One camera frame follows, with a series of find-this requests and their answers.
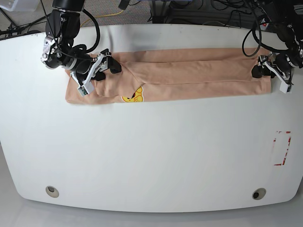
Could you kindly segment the clear plastic storage box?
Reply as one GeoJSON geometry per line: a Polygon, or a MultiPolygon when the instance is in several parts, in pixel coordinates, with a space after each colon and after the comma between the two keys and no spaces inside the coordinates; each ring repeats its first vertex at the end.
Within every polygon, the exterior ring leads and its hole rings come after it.
{"type": "Polygon", "coordinates": [[[39,0],[0,0],[0,7],[9,12],[35,11],[39,0]]]}

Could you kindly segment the peach T-shirt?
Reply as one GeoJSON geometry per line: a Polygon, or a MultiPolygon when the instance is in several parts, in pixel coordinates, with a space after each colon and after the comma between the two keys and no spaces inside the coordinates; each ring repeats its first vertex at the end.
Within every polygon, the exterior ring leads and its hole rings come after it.
{"type": "Polygon", "coordinates": [[[65,99],[71,104],[102,105],[223,96],[262,95],[271,92],[271,77],[257,79],[252,70],[258,58],[245,57],[239,48],[197,48],[116,52],[122,71],[105,71],[82,96],[70,79],[65,99]]]}

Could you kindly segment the red tape rectangle marking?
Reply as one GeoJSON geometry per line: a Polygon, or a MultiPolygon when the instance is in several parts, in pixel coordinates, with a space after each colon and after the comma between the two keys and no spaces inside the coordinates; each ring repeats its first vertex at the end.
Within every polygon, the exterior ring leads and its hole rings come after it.
{"type": "Polygon", "coordinates": [[[272,146],[273,166],[283,166],[285,164],[291,138],[291,131],[276,131],[272,146]]]}

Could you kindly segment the white power strip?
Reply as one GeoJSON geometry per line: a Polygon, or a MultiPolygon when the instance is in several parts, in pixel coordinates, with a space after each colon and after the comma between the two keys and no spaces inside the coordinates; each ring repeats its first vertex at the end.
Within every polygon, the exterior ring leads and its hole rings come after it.
{"type": "Polygon", "coordinates": [[[269,24],[270,24],[270,19],[269,19],[267,16],[265,16],[265,17],[260,21],[260,24],[259,24],[261,31],[266,31],[266,29],[267,29],[267,27],[269,26],[269,24]]]}

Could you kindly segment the black equipment base on floor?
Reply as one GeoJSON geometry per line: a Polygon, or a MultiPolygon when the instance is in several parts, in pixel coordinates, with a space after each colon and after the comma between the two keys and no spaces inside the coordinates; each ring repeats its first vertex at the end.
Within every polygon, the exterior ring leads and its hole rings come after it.
{"type": "Polygon", "coordinates": [[[203,0],[150,0],[151,17],[148,21],[154,24],[205,25],[214,14],[203,6],[203,0]]]}

